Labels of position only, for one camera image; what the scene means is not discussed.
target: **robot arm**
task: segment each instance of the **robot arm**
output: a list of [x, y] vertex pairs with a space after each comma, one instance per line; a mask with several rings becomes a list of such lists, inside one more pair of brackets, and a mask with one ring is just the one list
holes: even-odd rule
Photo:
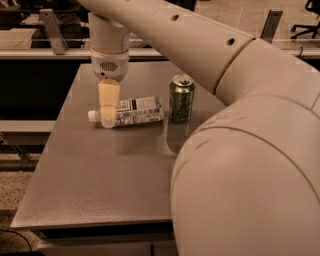
[[320, 75], [251, 35], [161, 0], [79, 0], [139, 35], [226, 109], [185, 143], [171, 182], [180, 255], [320, 251]]
[[89, 120], [101, 121], [103, 127], [112, 128], [120, 95], [118, 82], [128, 70], [130, 32], [118, 22], [94, 13], [89, 13], [89, 24], [93, 72], [101, 80], [100, 111], [90, 111]]

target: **aluminum can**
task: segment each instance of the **aluminum can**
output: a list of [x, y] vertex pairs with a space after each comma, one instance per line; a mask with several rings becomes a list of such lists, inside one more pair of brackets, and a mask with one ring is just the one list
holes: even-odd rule
[[172, 78], [169, 118], [173, 122], [183, 123], [190, 119], [194, 89], [194, 81], [188, 75], [179, 74]]

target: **speckled floor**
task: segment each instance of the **speckled floor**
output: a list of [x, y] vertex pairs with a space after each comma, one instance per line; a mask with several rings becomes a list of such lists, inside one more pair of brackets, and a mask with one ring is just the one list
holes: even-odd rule
[[[320, 45], [318, 37], [316, 40], [310, 40], [310, 34], [301, 37], [300, 40], [290, 40], [293, 34], [290, 31], [293, 24], [317, 24], [318, 22], [315, 14], [304, 10], [305, 2], [306, 0], [209, 0], [198, 1], [195, 12], [259, 37], [268, 11], [280, 8], [284, 12], [273, 43], [282, 49], [299, 49], [301, 46], [318, 48]], [[28, 31], [24, 34], [17, 33], [17, 31], [11, 32], [14, 32], [11, 33], [14, 36], [13, 42], [23, 40], [21, 38], [30, 40]], [[0, 47], [8, 42], [7, 33], [0, 33]], [[28, 48], [27, 43], [19, 44], [19, 47], [13, 45], [12, 48]], [[0, 154], [0, 166], [8, 158], [16, 159], [17, 156]], [[10, 227], [31, 178], [32, 172], [0, 171], [0, 229]], [[30, 231], [20, 233], [28, 239], [32, 249], [36, 250], [39, 238]], [[29, 247], [23, 238], [15, 234], [0, 232], [0, 254], [28, 251]]]
[[[14, 154], [0, 154], [0, 167], [7, 161], [19, 161]], [[0, 172], [0, 230], [10, 230], [10, 224], [22, 200], [32, 172]], [[37, 250], [38, 236], [32, 232], [19, 231], [30, 243], [32, 251]], [[28, 243], [21, 236], [0, 231], [0, 254], [29, 252]]]

